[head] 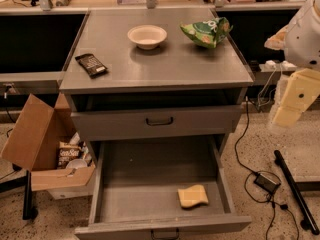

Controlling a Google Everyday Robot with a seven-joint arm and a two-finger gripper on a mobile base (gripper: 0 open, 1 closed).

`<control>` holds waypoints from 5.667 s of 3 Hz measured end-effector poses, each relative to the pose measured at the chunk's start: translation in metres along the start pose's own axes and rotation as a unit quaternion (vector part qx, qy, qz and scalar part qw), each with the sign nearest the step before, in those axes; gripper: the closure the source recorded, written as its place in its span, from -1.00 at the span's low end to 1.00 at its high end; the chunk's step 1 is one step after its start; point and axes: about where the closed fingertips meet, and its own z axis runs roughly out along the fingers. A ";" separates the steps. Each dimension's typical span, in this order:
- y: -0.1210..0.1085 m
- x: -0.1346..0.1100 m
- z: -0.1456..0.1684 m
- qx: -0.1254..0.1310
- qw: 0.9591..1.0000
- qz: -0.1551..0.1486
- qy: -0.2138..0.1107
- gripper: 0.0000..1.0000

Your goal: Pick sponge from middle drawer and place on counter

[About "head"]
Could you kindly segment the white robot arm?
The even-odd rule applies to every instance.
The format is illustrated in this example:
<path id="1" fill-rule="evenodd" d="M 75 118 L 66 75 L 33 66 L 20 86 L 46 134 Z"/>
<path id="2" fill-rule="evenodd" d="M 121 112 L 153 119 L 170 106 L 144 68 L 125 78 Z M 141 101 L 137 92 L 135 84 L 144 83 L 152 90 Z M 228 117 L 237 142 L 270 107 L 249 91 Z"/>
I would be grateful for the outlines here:
<path id="1" fill-rule="evenodd" d="M 280 132 L 291 128 L 320 95 L 320 0 L 307 0 L 264 46 L 283 50 L 285 60 L 297 67 L 277 82 L 268 127 Z"/>

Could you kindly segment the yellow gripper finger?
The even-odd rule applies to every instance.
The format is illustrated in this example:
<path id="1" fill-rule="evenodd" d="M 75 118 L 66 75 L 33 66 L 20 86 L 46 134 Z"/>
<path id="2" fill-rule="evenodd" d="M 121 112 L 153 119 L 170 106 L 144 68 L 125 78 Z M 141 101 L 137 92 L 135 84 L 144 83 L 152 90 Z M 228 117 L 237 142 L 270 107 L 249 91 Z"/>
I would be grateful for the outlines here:
<path id="1" fill-rule="evenodd" d="M 287 29 L 288 26 L 282 27 L 276 34 L 272 35 L 265 41 L 264 47 L 271 50 L 283 50 Z"/>
<path id="2" fill-rule="evenodd" d="M 320 95 L 320 72 L 301 69 L 281 78 L 275 96 L 271 127 L 292 127 Z"/>

